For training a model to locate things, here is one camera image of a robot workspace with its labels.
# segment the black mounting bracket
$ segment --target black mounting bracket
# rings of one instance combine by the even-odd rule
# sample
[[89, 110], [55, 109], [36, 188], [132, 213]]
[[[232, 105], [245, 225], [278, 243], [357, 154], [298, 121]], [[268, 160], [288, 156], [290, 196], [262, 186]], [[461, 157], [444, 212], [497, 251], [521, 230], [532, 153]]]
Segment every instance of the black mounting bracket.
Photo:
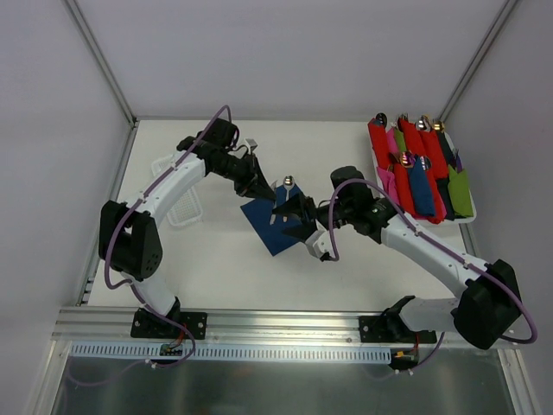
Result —
[[362, 343], [415, 343], [434, 344], [438, 341], [435, 331], [414, 332], [407, 328], [399, 313], [415, 296], [407, 296], [385, 310], [379, 316], [360, 316], [359, 338]]
[[[415, 343], [416, 333], [405, 328], [400, 335], [391, 330], [376, 329], [381, 316], [359, 317], [359, 337], [362, 343]], [[435, 344], [438, 339], [435, 331], [419, 331], [419, 344]]]
[[[180, 303], [176, 301], [175, 306], [168, 313], [168, 318], [186, 327], [195, 340], [204, 340], [207, 331], [207, 313], [180, 311], [180, 307]], [[174, 340], [179, 334], [177, 327], [164, 322], [145, 309], [137, 310], [130, 328], [130, 337], [134, 339]]]

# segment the folded napkin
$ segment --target folded napkin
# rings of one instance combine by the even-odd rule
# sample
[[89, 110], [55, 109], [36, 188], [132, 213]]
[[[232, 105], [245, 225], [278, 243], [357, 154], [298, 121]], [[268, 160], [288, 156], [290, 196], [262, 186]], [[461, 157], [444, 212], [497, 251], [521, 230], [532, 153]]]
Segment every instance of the folded napkin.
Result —
[[464, 218], [470, 218], [474, 216], [473, 204], [470, 200], [470, 188], [468, 186], [467, 171], [463, 170], [459, 173], [451, 167], [449, 167], [449, 185], [448, 191], [451, 197], [451, 204], [455, 214]]
[[432, 169], [426, 170], [424, 172], [426, 177], [429, 179], [430, 189], [432, 190], [432, 198], [434, 199], [434, 208], [435, 208], [435, 217], [428, 218], [430, 223], [438, 224], [443, 222], [446, 218], [446, 208], [443, 204], [442, 197], [440, 196], [440, 191], [438, 190], [438, 185], [435, 182], [434, 175], [432, 174]]
[[398, 151], [407, 151], [407, 144], [405, 144], [405, 137], [404, 134], [397, 129], [397, 127], [394, 127], [394, 140], [396, 141], [397, 150]]
[[372, 149], [377, 157], [377, 164], [381, 169], [387, 169], [390, 165], [390, 149], [388, 148], [386, 129], [382, 123], [375, 118], [371, 120], [368, 126]]
[[394, 129], [390, 128], [386, 132], [386, 141], [388, 142], [388, 151], [392, 154], [398, 153], [399, 149], [397, 148], [396, 139], [394, 138]]
[[435, 181], [438, 185], [438, 191], [440, 192], [440, 196], [442, 197], [442, 203], [444, 204], [444, 208], [446, 210], [446, 219], [447, 220], [454, 220], [455, 219], [455, 210], [453, 209], [453, 205], [451, 204], [451, 196], [449, 195], [449, 177], [446, 179], [439, 179]]
[[442, 147], [435, 131], [419, 131], [419, 135], [423, 141], [426, 155], [432, 163], [432, 175], [436, 180], [445, 179], [449, 177], [448, 164], [442, 153]]
[[453, 157], [453, 151], [451, 151], [451, 147], [449, 147], [445, 133], [443, 131], [437, 131], [436, 135], [438, 136], [438, 142], [440, 143], [440, 148], [442, 149], [442, 154], [446, 159], [446, 163], [455, 166], [455, 157]]
[[399, 124], [400, 130], [404, 133], [407, 150], [418, 156], [427, 156], [423, 141], [415, 125], [402, 118], [400, 118], [397, 123]]
[[377, 173], [378, 177], [380, 177], [380, 180], [382, 181], [382, 187], [385, 192], [390, 195], [391, 199], [396, 202], [397, 205], [401, 206], [399, 196], [397, 195], [396, 177], [394, 174], [391, 171], [381, 169], [380, 167], [377, 167]]
[[[289, 192], [289, 197], [300, 192], [300, 188], [295, 185]], [[279, 186], [275, 189], [276, 204], [281, 205], [286, 200], [286, 189]], [[240, 207], [245, 217], [251, 223], [257, 236], [263, 241], [264, 245], [274, 257], [278, 253], [290, 248], [299, 242], [298, 239], [285, 235], [283, 230], [288, 227], [297, 227], [302, 223], [298, 219], [288, 218], [286, 222], [283, 217], [277, 215], [275, 223], [270, 224], [273, 202], [265, 199], [254, 199]]]
[[399, 197], [401, 207], [405, 212], [413, 215], [416, 214], [413, 196], [411, 196], [411, 189], [409, 187], [407, 169], [398, 163], [394, 164], [394, 176], [396, 177], [397, 196]]
[[415, 165], [407, 169], [407, 172], [415, 211], [421, 216], [436, 216], [432, 189], [424, 172], [421, 157], [416, 158]]

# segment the white plastic basket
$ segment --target white plastic basket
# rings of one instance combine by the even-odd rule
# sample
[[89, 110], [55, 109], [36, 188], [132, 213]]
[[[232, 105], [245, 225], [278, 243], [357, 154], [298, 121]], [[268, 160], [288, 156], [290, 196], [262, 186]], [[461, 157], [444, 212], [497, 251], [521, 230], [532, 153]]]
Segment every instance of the white plastic basket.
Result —
[[[157, 175], [160, 171], [166, 169], [173, 156], [166, 156], [155, 160], [152, 163], [152, 173]], [[169, 210], [167, 219], [173, 227], [187, 227], [201, 220], [204, 211], [201, 208], [200, 199], [196, 194], [194, 186], [185, 193], [181, 199]]]

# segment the cutlery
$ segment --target cutlery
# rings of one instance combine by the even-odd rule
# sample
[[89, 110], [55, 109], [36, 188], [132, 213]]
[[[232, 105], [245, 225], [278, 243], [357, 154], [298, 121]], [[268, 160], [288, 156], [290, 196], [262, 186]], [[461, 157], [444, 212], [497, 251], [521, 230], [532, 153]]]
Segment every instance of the cutlery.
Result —
[[459, 157], [459, 149], [453, 148], [451, 151], [453, 152], [453, 158], [455, 160], [455, 170], [457, 170], [457, 172], [461, 172], [463, 170], [463, 165], [461, 163], [461, 158]]
[[[295, 182], [294, 182], [294, 177], [292, 176], [286, 176], [284, 177], [284, 180], [283, 180], [283, 186], [284, 186], [284, 189], [286, 190], [286, 198], [284, 199], [284, 202], [287, 202], [288, 199], [290, 198], [290, 190], [294, 188], [295, 186]], [[288, 218], [286, 216], [283, 217], [283, 222], [287, 221]]]
[[[277, 189], [277, 181], [274, 181], [273, 183], [270, 184], [270, 189], [274, 192], [276, 189]], [[277, 207], [277, 199], [275, 199], [274, 203], [273, 203], [273, 209]], [[277, 218], [277, 216], [275, 214], [272, 214], [270, 216], [270, 220], [269, 220], [269, 225], [273, 225], [275, 223], [275, 219]]]
[[436, 118], [432, 120], [432, 128], [434, 128], [434, 130], [438, 132], [443, 132], [445, 129], [443, 122]]
[[423, 170], [430, 170], [432, 168], [432, 162], [426, 156], [421, 156], [421, 164], [423, 165]]

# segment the pink napkin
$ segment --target pink napkin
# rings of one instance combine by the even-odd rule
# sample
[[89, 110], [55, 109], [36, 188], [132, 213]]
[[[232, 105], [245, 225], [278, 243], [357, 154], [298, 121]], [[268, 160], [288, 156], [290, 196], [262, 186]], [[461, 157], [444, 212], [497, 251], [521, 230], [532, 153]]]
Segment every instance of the pink napkin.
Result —
[[377, 167], [378, 177], [382, 181], [382, 187], [391, 199], [399, 205], [399, 196], [397, 195], [396, 177], [392, 171], [381, 169]]
[[386, 132], [386, 141], [388, 142], [388, 150], [390, 151], [390, 153], [398, 153], [399, 150], [397, 149], [397, 143], [396, 143], [396, 139], [394, 138], [394, 129], [393, 128], [390, 128], [387, 132]]

